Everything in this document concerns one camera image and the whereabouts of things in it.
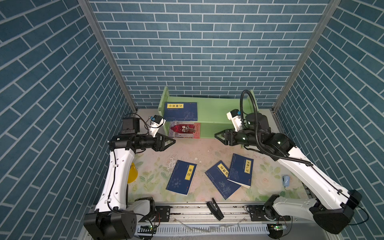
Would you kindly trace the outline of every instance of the book cover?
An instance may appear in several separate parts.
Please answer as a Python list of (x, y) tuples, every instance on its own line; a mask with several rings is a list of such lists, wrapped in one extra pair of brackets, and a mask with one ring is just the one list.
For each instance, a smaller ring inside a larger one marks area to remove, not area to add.
[(228, 180), (244, 186), (251, 187), (253, 159), (233, 154), (229, 168)]
[(168, 137), (200, 138), (200, 123), (170, 122)]
[(167, 121), (197, 121), (197, 103), (169, 103), (164, 106)]
[(166, 189), (187, 195), (196, 166), (197, 164), (177, 160)]
[(223, 161), (216, 163), (208, 169), (205, 174), (225, 200), (240, 188), (240, 185), (227, 181), (229, 171)]

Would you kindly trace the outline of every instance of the blue brick wallpaper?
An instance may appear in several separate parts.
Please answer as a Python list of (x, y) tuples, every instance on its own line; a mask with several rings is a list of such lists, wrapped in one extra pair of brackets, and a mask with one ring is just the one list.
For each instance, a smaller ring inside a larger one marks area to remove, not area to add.
[(73, 239), (127, 102), (77, 0), (0, 1), (0, 239)]
[(383, 12), (382, 0), (342, 0), (278, 110), (317, 166), (363, 194), (371, 220), (342, 232), (351, 240), (384, 237)]
[(270, 108), (329, 0), (94, 1), (139, 108), (172, 96), (239, 98)]

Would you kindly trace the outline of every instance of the yellow cone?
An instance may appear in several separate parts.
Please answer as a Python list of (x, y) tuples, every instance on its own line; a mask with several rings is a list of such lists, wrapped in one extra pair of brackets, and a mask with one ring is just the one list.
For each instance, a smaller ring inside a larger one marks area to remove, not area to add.
[(132, 163), (131, 169), (129, 170), (128, 183), (135, 181), (136, 178), (137, 178), (137, 169), (135, 167), (135, 164)]

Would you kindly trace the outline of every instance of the book spine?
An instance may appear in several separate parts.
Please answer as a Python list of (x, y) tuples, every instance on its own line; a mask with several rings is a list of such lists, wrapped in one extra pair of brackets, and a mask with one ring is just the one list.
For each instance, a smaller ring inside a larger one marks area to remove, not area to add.
[(229, 179), (229, 178), (231, 177), (231, 173), (232, 173), (232, 165), (233, 165), (233, 163), (234, 163), (234, 161), (235, 161), (235, 158), (236, 158), (236, 155), (233, 154), (233, 155), (232, 155), (231, 166), (229, 166), (229, 174), (228, 174), (227, 179)]
[(177, 160), (177, 162), (176, 162), (176, 164), (175, 164), (175, 167), (173, 168), (173, 171), (172, 171), (172, 174), (171, 174), (171, 176), (170, 176), (170, 178), (169, 178), (169, 181), (168, 181), (168, 184), (167, 184), (166, 189), (168, 189), (169, 184), (170, 184), (170, 180), (171, 180), (172, 177), (173, 177), (173, 173), (175, 173), (175, 170), (177, 169), (178, 166), (179, 166), (179, 160)]

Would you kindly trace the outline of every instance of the table surface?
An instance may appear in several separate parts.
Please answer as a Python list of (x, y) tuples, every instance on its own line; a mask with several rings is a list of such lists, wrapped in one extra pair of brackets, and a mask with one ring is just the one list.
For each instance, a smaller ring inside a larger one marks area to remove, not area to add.
[[(227, 200), (221, 196), (205, 171), (222, 160), (229, 168), (232, 154), (254, 159), (252, 183), (249, 189), (240, 187)], [(196, 163), (196, 171), (187, 196), (166, 190), (177, 160)], [(176, 138), (176, 143), (164, 152), (147, 149), (134, 158), (137, 179), (129, 184), (128, 201), (153, 197), (156, 202), (266, 201), (272, 194), (288, 198), (308, 199), (301, 181), (288, 169), (270, 157), (238, 146), (225, 146), (217, 139)], [(290, 186), (284, 188), (281, 176), (290, 176)]]

